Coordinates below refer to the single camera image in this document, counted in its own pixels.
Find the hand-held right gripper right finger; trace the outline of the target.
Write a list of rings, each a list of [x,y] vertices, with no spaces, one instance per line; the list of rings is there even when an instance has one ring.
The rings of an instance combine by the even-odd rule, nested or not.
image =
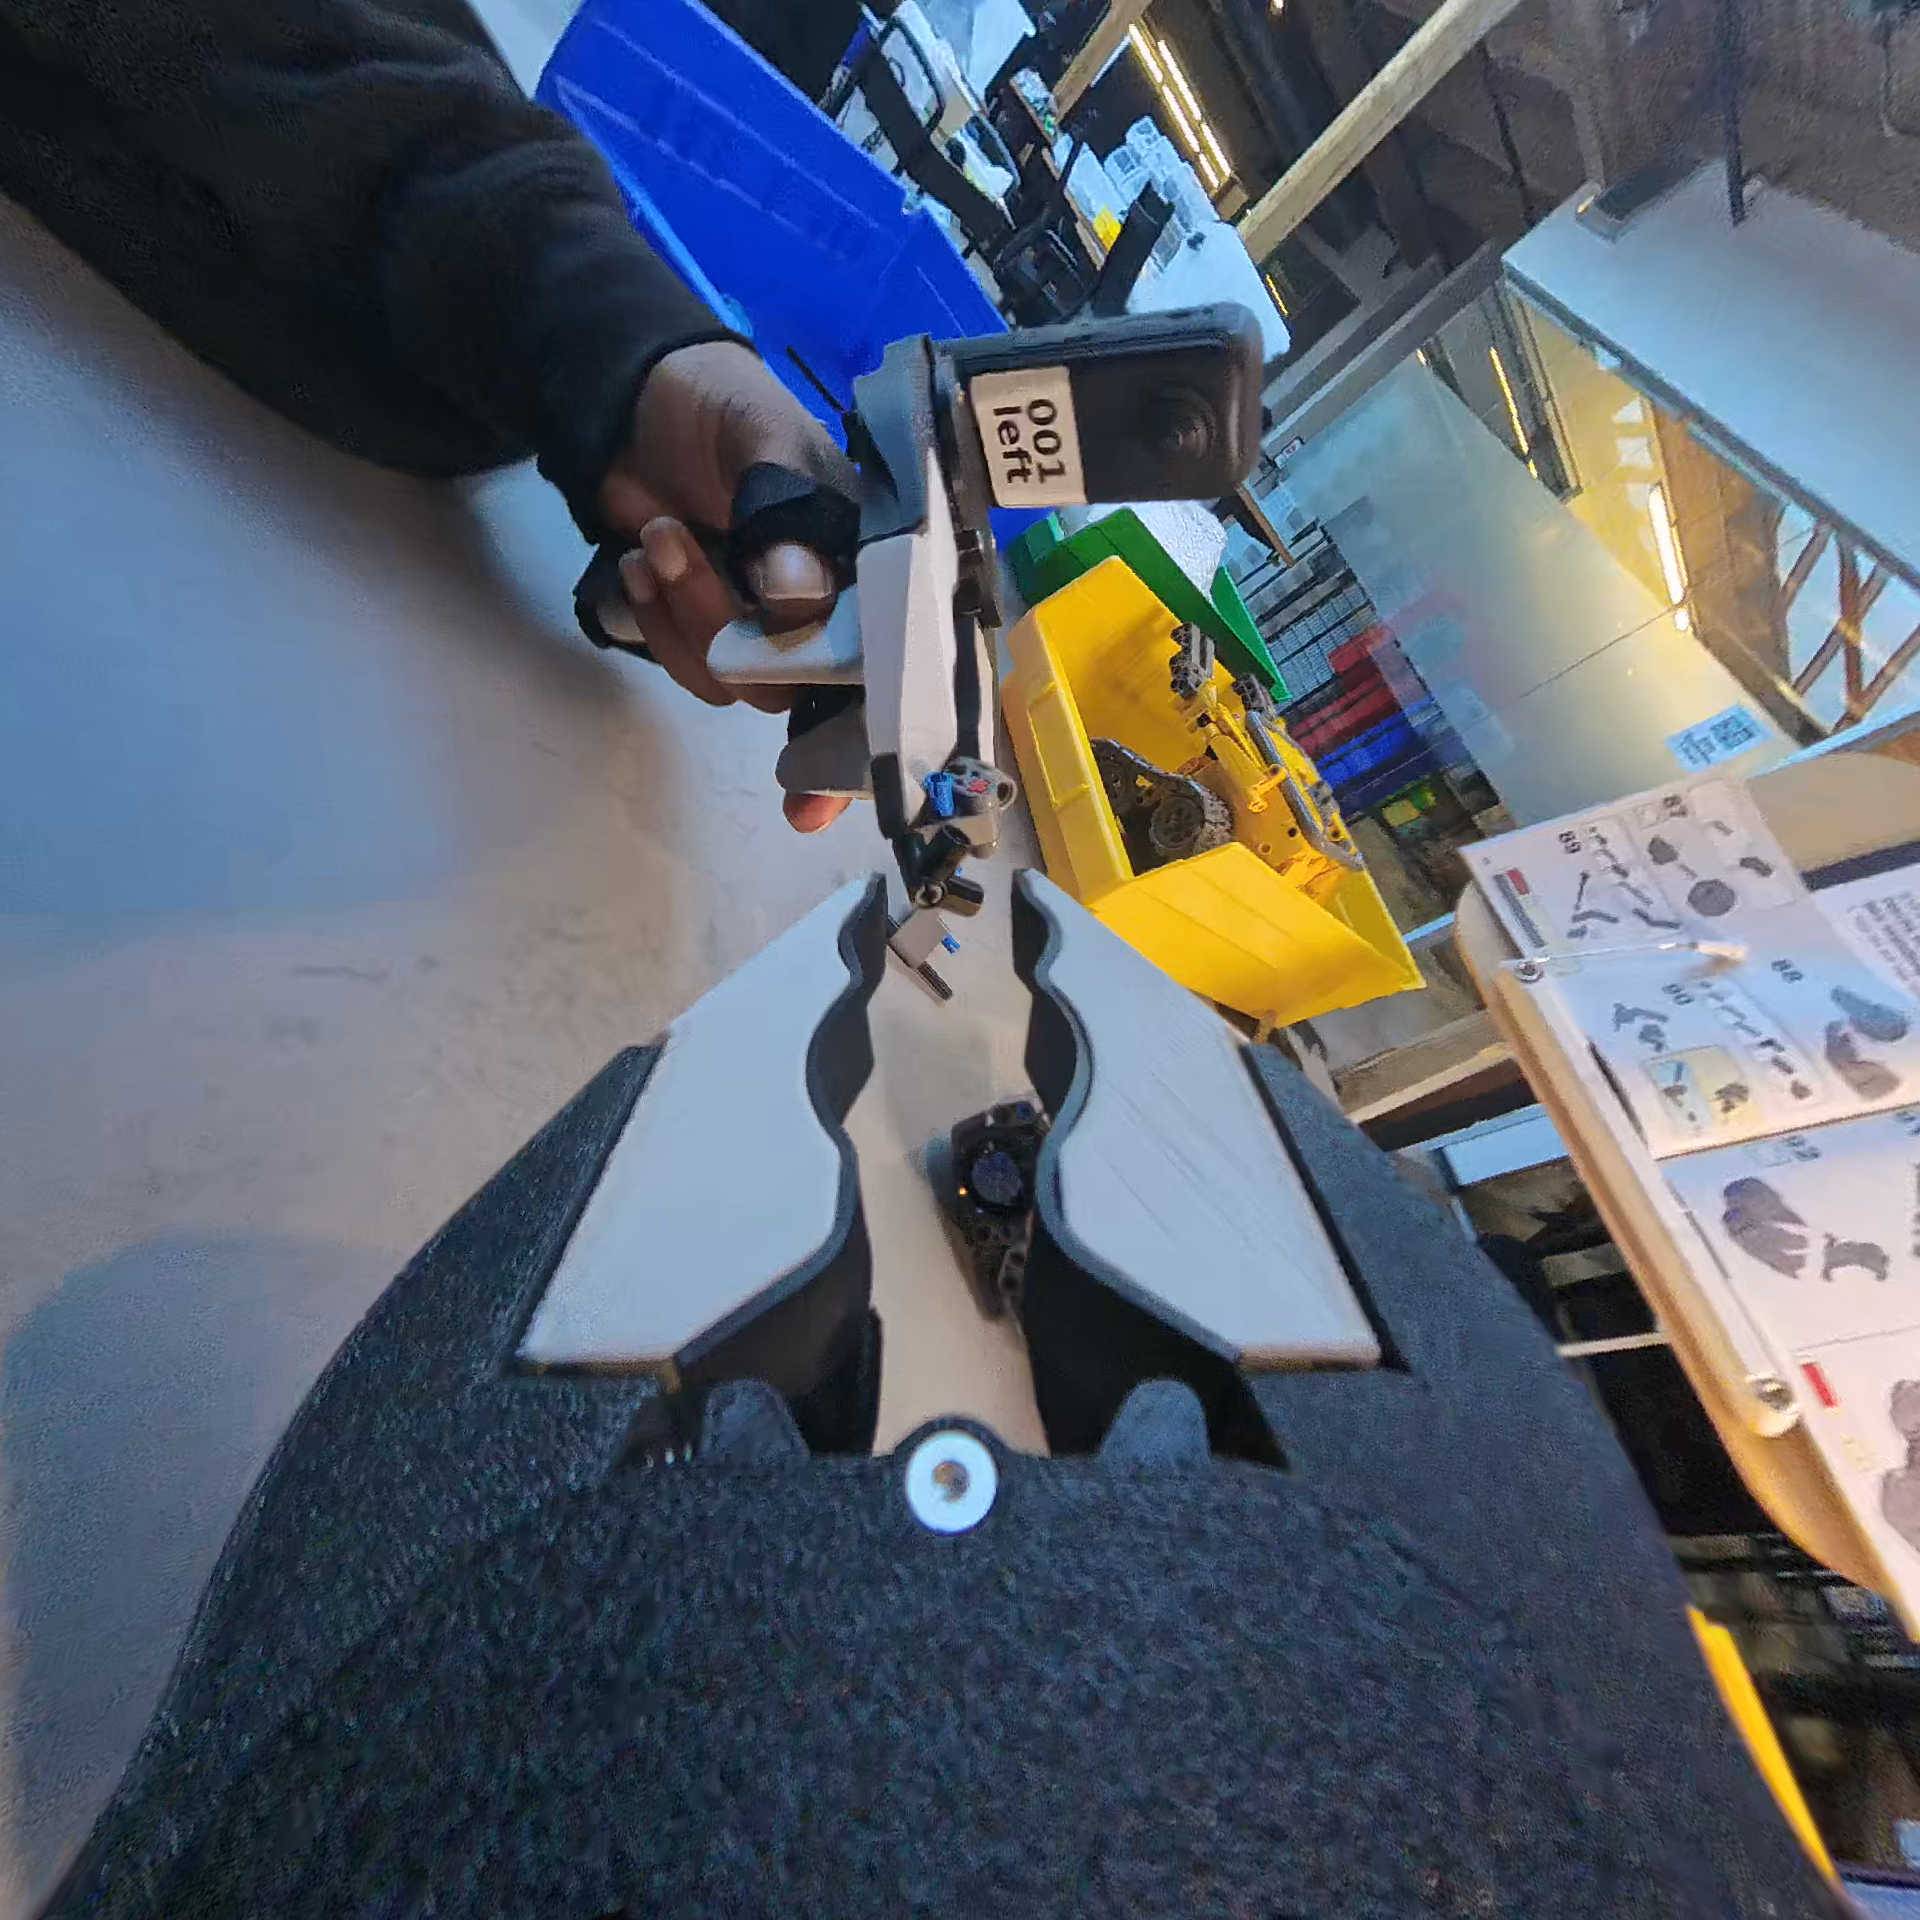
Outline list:
[[[1245,1039],[1041,872],[1015,876],[1013,922],[1068,1263],[1241,1368],[1377,1367]]]

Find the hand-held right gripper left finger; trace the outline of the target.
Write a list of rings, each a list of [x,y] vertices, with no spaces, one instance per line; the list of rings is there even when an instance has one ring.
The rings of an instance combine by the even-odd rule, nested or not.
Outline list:
[[[518,1336],[536,1372],[688,1376],[838,1274],[870,1294],[847,1118],[873,1074],[886,887],[847,880],[689,1003]]]

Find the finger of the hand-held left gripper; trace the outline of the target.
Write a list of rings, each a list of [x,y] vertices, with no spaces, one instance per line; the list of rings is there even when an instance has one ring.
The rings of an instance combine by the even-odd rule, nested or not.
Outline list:
[[[952,597],[952,531],[889,535],[857,556],[857,632],[870,799],[895,839],[935,826],[921,782],[952,754],[993,760],[992,675]]]

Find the grey angular connector piece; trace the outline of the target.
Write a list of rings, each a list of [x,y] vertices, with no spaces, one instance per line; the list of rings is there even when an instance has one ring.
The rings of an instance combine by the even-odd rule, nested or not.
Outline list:
[[[967,770],[971,763],[992,767],[998,774],[996,803],[980,812],[964,808],[952,794],[952,770]],[[1020,799],[1016,780],[1005,774],[992,760],[963,754],[952,754],[941,770],[926,774],[921,782],[921,791],[935,822],[949,834],[957,834],[960,839],[964,839],[964,844],[980,854],[989,854],[996,850],[1001,839],[1001,814]]]

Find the person's left forearm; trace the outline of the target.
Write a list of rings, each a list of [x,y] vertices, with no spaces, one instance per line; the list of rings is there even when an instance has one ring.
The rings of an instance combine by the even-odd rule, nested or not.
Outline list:
[[[367,463],[536,463],[596,536],[647,378],[741,346],[465,5],[1,5],[1,92],[6,199]]]

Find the grey desk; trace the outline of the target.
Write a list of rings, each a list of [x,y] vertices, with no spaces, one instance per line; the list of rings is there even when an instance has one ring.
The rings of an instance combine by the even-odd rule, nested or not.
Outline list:
[[[4,206],[4,1916],[303,1391],[555,1108],[846,880],[595,652],[540,477],[275,418]]]

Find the clear plastic storage boxes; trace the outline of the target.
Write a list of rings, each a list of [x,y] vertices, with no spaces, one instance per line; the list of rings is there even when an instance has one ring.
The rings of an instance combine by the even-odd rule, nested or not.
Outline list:
[[[1289,325],[1233,223],[1211,219],[1181,230],[1168,223],[1147,256],[1124,314],[1168,314],[1203,304],[1239,304],[1260,327],[1267,364],[1287,359]]]

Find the bubble wrap sheet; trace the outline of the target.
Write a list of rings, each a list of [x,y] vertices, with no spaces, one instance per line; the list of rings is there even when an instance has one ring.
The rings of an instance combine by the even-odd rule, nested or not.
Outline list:
[[[1203,597],[1211,597],[1229,546],[1229,528],[1211,508],[1196,500],[1142,500],[1136,502],[1136,516],[1168,565],[1179,570]]]

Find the green storage bin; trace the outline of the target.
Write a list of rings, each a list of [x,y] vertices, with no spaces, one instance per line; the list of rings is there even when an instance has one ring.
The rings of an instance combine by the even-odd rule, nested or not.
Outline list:
[[[1203,597],[1176,566],[1168,565],[1159,543],[1141,526],[1136,502],[1060,508],[1035,522],[1013,546],[1015,580],[1030,607],[1107,559],[1121,559],[1173,614],[1176,626],[1207,632],[1216,647],[1216,658],[1236,679],[1262,680],[1275,707],[1291,700],[1289,685],[1227,571],[1227,557],[1216,573],[1211,597]]]

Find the yellow toy bulldozer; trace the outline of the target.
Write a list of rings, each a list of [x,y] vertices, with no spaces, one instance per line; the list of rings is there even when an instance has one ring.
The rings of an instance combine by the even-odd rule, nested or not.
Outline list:
[[[1181,744],[1163,758],[1115,735],[1087,740],[1137,872],[1227,846],[1311,899],[1365,872],[1331,784],[1287,731],[1268,685],[1255,672],[1227,679],[1214,638],[1191,622],[1171,635],[1168,696]]]

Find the wooden beam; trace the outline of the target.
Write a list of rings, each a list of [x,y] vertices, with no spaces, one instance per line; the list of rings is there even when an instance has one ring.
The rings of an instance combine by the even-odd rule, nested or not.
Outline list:
[[[1444,3],[1373,74],[1331,125],[1262,199],[1241,212],[1236,230],[1253,261],[1281,246],[1433,93],[1519,3]]]

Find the blue storage bin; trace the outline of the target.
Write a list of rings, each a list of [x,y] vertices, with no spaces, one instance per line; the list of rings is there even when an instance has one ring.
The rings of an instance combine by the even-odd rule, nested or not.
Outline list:
[[[535,99],[595,143],[647,246],[836,447],[891,343],[1007,331],[936,206],[705,5],[579,5]]]

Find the white table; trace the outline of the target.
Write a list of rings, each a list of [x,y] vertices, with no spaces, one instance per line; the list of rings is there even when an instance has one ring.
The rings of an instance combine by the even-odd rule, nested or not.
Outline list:
[[[1720,168],[1604,230],[1568,200],[1504,253],[1513,286],[1720,444],[1917,571],[1917,261],[1774,182],[1732,219]]]

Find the large yellow storage bin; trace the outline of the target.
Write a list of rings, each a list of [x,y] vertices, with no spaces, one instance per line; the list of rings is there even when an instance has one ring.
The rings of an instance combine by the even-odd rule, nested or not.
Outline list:
[[[1820,1836],[1814,1816],[1807,1808],[1807,1798],[1804,1796],[1792,1774],[1784,1746],[1771,1726],[1760,1690],[1753,1680],[1753,1674],[1744,1664],[1732,1631],[1725,1624],[1709,1621],[1694,1604],[1687,1607],[1687,1619],[1696,1645],[1700,1650],[1703,1664],[1707,1667],[1713,1680],[1718,1701],[1728,1711],[1732,1726],[1737,1728],[1745,1755],[1753,1759],[1757,1774],[1763,1775],[1763,1783],[1774,1806],[1780,1811],[1782,1820],[1787,1821],[1792,1836],[1799,1840],[1814,1872],[1835,1892],[1840,1892],[1840,1872],[1832,1862],[1824,1838]]]

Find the blue wall sign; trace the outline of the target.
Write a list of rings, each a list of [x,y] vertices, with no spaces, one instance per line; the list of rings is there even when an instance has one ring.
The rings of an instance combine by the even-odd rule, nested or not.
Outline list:
[[[1748,703],[1728,703],[1663,740],[1668,756],[1687,778],[1704,774],[1753,752],[1774,752],[1780,743],[1777,730]]]

